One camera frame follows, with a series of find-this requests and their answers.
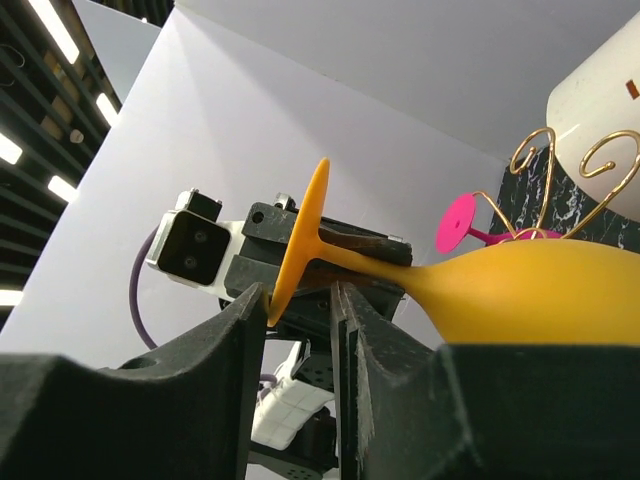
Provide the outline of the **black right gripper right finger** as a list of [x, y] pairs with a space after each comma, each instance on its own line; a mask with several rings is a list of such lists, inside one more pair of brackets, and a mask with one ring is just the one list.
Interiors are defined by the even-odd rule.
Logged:
[[442, 345], [331, 289], [344, 479], [635, 479], [633, 347]]

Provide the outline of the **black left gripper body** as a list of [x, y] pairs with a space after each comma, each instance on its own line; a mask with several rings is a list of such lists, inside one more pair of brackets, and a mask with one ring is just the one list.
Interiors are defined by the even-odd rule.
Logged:
[[323, 246], [349, 249], [399, 266], [412, 261], [411, 246], [390, 236], [323, 217], [312, 220], [290, 198], [280, 204], [256, 202], [241, 221], [220, 221], [231, 234], [217, 278], [222, 309], [255, 283], [284, 307], [267, 332], [277, 339], [327, 342], [331, 324], [331, 286], [356, 287], [373, 309], [390, 321], [405, 291], [377, 276], [323, 259]]

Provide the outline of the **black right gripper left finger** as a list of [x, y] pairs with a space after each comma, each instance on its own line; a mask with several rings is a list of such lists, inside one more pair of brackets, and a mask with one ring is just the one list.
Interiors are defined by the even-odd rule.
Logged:
[[254, 284], [213, 318], [117, 369], [1, 358], [5, 479], [241, 479], [265, 340]]

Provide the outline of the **orange wine glass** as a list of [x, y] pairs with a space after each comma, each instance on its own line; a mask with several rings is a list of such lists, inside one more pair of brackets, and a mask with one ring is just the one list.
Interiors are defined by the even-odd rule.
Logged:
[[[299, 210], [321, 219], [330, 162], [316, 167]], [[572, 239], [513, 241], [429, 266], [398, 266], [337, 246], [324, 260], [400, 287], [440, 336], [462, 344], [639, 343], [639, 256]], [[268, 324], [284, 307], [271, 299]]]

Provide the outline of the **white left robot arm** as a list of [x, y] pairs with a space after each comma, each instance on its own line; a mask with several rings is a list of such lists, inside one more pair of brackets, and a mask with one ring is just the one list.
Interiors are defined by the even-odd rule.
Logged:
[[[294, 200], [278, 194], [272, 205], [256, 202], [242, 222], [232, 226], [239, 247], [221, 269], [219, 304], [229, 305], [247, 286], [274, 283], [297, 215]], [[260, 381], [251, 431], [249, 461], [283, 479], [337, 477], [337, 427], [328, 405], [334, 399], [331, 355], [331, 284], [345, 278], [370, 305], [391, 320], [403, 297], [396, 286], [350, 274], [315, 260], [279, 323], [267, 330], [270, 340], [290, 340], [283, 363]]]

